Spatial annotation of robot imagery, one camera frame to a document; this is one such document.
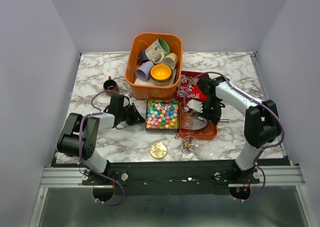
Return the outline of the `steel candy scoop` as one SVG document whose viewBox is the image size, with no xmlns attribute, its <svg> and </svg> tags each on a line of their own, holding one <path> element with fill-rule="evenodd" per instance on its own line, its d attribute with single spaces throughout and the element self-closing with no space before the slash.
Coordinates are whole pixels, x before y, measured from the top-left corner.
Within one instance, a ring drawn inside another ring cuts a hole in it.
<svg viewBox="0 0 320 227">
<path fill-rule="evenodd" d="M 185 123 L 182 127 L 183 129 L 200 130 L 208 124 L 209 120 L 203 117 L 203 113 L 199 113 L 194 110 L 189 110 L 187 111 L 187 114 L 189 114 L 189 116 L 187 117 L 187 120 L 192 122 L 195 121 L 195 123 Z M 218 123 L 229 123 L 229 122 L 230 122 L 229 118 L 220 118 L 220 121 Z"/>
</svg>

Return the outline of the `gold tin of star candies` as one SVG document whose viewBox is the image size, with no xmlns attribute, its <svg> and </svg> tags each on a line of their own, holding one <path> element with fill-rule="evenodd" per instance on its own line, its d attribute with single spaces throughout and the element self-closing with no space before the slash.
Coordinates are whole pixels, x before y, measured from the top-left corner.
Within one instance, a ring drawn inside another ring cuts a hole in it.
<svg viewBox="0 0 320 227">
<path fill-rule="evenodd" d="M 180 103 L 177 100 L 148 100 L 144 127 L 147 133 L 177 134 L 180 129 Z"/>
</svg>

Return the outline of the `gold round jar lid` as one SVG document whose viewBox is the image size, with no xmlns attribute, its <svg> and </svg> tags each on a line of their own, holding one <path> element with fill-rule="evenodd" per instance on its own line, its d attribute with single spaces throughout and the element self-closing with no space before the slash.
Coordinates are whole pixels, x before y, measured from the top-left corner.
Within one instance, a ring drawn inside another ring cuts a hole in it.
<svg viewBox="0 0 320 227">
<path fill-rule="evenodd" d="M 167 155 L 168 149 L 163 142 L 157 141 L 150 146 L 149 152 L 153 158 L 162 159 Z"/>
</svg>

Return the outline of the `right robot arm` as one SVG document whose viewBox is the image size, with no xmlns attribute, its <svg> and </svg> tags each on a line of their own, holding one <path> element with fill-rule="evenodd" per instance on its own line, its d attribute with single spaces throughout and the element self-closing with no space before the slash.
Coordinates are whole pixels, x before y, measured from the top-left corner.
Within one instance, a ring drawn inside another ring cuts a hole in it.
<svg viewBox="0 0 320 227">
<path fill-rule="evenodd" d="M 254 168 L 262 152 L 280 144 L 270 143 L 278 136 L 281 136 L 280 142 L 285 137 L 276 103 L 272 100 L 253 98 L 232 85 L 224 76 L 211 79 L 205 75 L 199 79 L 197 86 L 207 96 L 201 107 L 201 117 L 217 124 L 222 115 L 222 101 L 233 106 L 244 116 L 245 144 L 230 170 L 230 178 L 236 183 L 241 183 L 247 179 L 248 172 Z"/>
</svg>

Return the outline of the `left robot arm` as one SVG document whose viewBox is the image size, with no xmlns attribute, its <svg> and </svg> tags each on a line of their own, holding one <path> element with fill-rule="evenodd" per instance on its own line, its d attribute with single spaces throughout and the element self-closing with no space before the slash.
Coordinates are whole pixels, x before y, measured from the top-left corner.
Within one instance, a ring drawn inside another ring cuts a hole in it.
<svg viewBox="0 0 320 227">
<path fill-rule="evenodd" d="M 87 115 L 74 112 L 68 115 L 57 141 L 57 151 L 77 158 L 79 163 L 94 171 L 93 178 L 99 184 L 107 184 L 111 178 L 111 172 L 107 169 L 110 163 L 96 150 L 98 132 L 117 128 L 122 122 L 134 126 L 143 124 L 145 118 L 128 96 L 113 93 L 104 110 Z"/>
</svg>

